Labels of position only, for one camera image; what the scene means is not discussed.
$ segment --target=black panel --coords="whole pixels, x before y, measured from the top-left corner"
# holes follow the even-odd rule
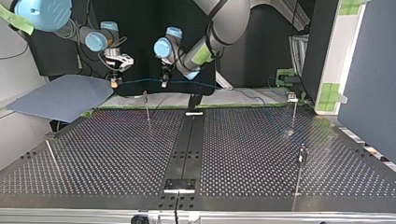
[[[124,74],[124,81],[141,78],[161,78],[161,61],[155,58],[154,43],[165,35],[166,27],[176,26],[184,31],[182,46],[190,49],[205,34],[208,18],[192,1],[145,0],[145,1],[94,1],[95,14],[99,21],[119,23],[120,35],[128,36],[121,47],[135,59],[135,65]],[[179,72],[173,80],[187,81]],[[216,85],[214,64],[209,64],[194,81]],[[198,85],[171,84],[164,90],[159,82],[129,83],[120,86],[119,95],[137,95],[175,91],[209,95],[214,89]]]
[[[303,71],[304,85],[314,99],[318,95],[337,7],[338,0],[318,0],[315,4]]]
[[[389,160],[396,161],[396,1],[367,4],[350,67],[340,121]]]
[[[290,22],[276,9],[254,7],[247,31],[225,50],[218,69],[235,87],[267,86],[277,69],[292,67],[290,36]]]

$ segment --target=black cable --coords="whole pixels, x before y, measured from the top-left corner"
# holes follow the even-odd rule
[[[11,112],[11,113],[9,113],[9,114],[6,114],[6,115],[0,117],[0,119],[4,119],[4,118],[6,118],[6,117],[8,117],[8,116],[11,116],[11,115],[13,115],[13,114],[15,114],[15,113],[17,113],[17,112],[13,111],[13,112]]]
[[[295,19],[296,19],[296,14],[297,14],[297,9],[298,9],[298,6],[299,6],[299,2],[300,2],[300,0],[296,0],[296,5],[294,6],[294,10],[293,10],[293,18],[292,18],[292,20],[291,20],[291,38],[293,38],[293,36],[294,36],[294,22],[295,22]],[[297,67],[297,61],[296,61],[296,58],[294,57],[294,47],[293,47],[293,45],[291,44],[291,58],[294,60],[294,63],[295,63],[295,66]],[[304,91],[306,92],[306,95],[309,97],[309,98],[311,98],[311,101],[314,103],[314,105],[316,104],[315,103],[315,100],[314,100],[314,98],[309,94],[309,92],[308,92],[308,90],[306,89],[306,87],[305,87],[305,85],[304,85],[304,83],[303,83],[303,79],[301,78],[301,74],[299,74],[299,71],[298,71],[298,69],[296,69],[296,73],[297,73],[297,77],[300,79],[300,81],[301,81],[301,85],[303,86],[303,89],[304,89]]]
[[[178,196],[179,195],[177,195],[176,206],[175,206],[175,223],[176,224],[178,224],[178,215],[177,215]]]
[[[26,53],[26,51],[29,49],[29,44],[26,42],[26,48],[19,54],[13,55],[13,56],[8,56],[8,57],[4,57],[4,58],[0,58],[0,60],[7,60],[7,59],[13,59],[13,58],[17,58],[19,56],[22,56],[24,53]]]
[[[88,24],[88,19],[89,19],[89,17],[90,17],[90,14],[91,14],[91,0],[88,0],[87,1],[87,11],[86,11],[86,17],[85,17],[85,23],[84,23],[84,25],[87,25]]]

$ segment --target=metal bracket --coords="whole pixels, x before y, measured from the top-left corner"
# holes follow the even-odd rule
[[[286,18],[290,23],[293,20],[294,6],[297,0],[250,0],[250,8],[254,8],[259,5],[269,5],[274,7],[283,17]],[[301,6],[298,6],[295,14],[294,27],[298,31],[302,31],[307,24],[309,24],[308,16],[305,14]]]
[[[195,182],[194,179],[167,179],[163,192],[182,194],[195,193]]]
[[[345,95],[343,95],[343,94],[339,94],[338,95],[338,102],[343,104],[343,105],[346,105],[347,104],[347,97]]]
[[[200,116],[204,114],[204,112],[196,108],[196,106],[201,103],[202,97],[203,96],[199,94],[191,94],[189,100],[189,108],[186,112],[186,116]]]

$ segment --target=green tape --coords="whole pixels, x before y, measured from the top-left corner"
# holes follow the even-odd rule
[[[338,11],[338,15],[358,15],[359,9],[364,3],[364,0],[341,0],[341,6],[340,10]]]
[[[212,53],[210,53],[209,48],[206,44],[203,44],[195,56],[192,58],[192,62],[195,64],[204,64],[212,62]]]
[[[289,76],[289,77],[294,77],[294,69],[288,68],[288,69],[277,69],[276,71],[276,85],[277,86],[293,86],[292,83],[285,84],[282,80],[279,80],[279,76]]]
[[[0,4],[0,17],[7,21],[14,27],[24,31],[26,34],[31,35],[35,27],[33,24],[24,17],[15,15],[8,11],[3,5]]]
[[[339,89],[338,83],[323,83],[317,111],[334,111],[339,101]]]
[[[94,112],[94,110],[89,110],[87,112],[82,113],[80,116],[85,119],[88,119],[88,118],[92,117],[93,112]]]

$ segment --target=white panel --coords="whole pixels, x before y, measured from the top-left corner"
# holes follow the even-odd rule
[[[27,43],[1,18],[0,34],[0,107],[3,107],[10,99],[35,90],[45,82],[38,74],[29,49],[17,58],[1,60],[23,52]]]
[[[50,131],[49,121],[2,109],[16,98],[45,84],[38,74],[31,51],[21,56],[26,41],[0,18],[0,169],[38,146]]]
[[[9,112],[0,113],[0,118]],[[0,170],[44,141],[49,120],[13,113],[0,119]]]

